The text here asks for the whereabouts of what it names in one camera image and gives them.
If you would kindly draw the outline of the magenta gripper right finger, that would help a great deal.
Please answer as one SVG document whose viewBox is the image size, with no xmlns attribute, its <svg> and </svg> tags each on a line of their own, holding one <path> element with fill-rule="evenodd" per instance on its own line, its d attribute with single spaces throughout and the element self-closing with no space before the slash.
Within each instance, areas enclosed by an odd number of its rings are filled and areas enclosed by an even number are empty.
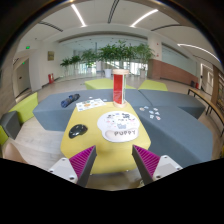
<svg viewBox="0 0 224 224">
<path fill-rule="evenodd" d="M 168 155 L 158 156 L 140 146 L 132 146 L 132 156 L 145 185 L 182 169 Z"/>
</svg>

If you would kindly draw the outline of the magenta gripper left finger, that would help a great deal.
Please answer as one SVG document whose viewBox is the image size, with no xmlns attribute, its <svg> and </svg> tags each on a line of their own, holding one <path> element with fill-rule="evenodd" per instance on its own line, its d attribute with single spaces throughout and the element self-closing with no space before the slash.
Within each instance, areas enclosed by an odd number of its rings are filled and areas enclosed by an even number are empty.
<svg viewBox="0 0 224 224">
<path fill-rule="evenodd" d="M 91 146 L 71 158 L 61 158 L 49 169 L 49 172 L 85 187 L 96 157 L 96 146 Z"/>
</svg>

